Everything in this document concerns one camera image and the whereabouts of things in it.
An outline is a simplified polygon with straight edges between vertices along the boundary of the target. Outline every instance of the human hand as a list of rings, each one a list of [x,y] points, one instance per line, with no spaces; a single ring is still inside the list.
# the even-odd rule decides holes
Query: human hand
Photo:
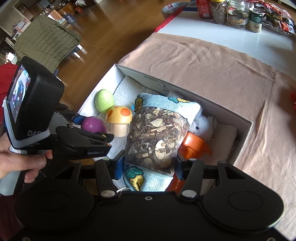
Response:
[[[32,183],[38,176],[39,170],[46,165],[46,158],[52,159],[52,151],[49,150],[45,156],[41,155],[21,155],[9,150],[10,142],[5,133],[0,137],[0,179],[4,178],[12,171],[29,170],[25,174],[25,182]]]

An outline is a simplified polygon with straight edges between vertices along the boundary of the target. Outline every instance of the green and white can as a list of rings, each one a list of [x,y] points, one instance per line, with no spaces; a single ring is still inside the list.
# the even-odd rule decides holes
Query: green and white can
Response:
[[[262,29],[263,13],[256,8],[249,9],[249,29],[254,33],[260,33]]]

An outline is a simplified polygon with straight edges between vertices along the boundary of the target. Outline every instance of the silver bolt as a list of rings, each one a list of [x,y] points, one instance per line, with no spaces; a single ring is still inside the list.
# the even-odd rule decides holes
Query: silver bolt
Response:
[[[182,195],[184,197],[194,198],[197,195],[197,193],[196,193],[196,191],[193,191],[193,190],[184,190],[182,192]]]
[[[147,196],[147,197],[145,197],[145,200],[147,200],[147,201],[150,201],[150,200],[152,200],[153,199],[153,197],[151,197],[151,196]]]
[[[110,198],[115,196],[115,192],[112,190],[104,190],[101,192],[102,197]]]

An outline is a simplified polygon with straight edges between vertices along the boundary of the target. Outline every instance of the orange spot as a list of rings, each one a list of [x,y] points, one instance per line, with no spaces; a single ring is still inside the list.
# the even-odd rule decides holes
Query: orange spot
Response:
[[[122,108],[120,113],[123,115],[123,116],[129,116],[131,114],[131,111],[128,109],[128,108]]]
[[[108,110],[107,116],[109,117],[110,115],[112,115],[112,113],[113,113],[113,110],[112,109]]]

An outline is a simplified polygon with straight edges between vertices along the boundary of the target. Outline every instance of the beige cloth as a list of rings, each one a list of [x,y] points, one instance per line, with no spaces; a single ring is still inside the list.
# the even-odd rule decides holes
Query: beige cloth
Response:
[[[237,167],[284,201],[277,229],[296,236],[296,82],[257,59],[200,39],[153,33],[119,64],[190,90],[254,122]]]

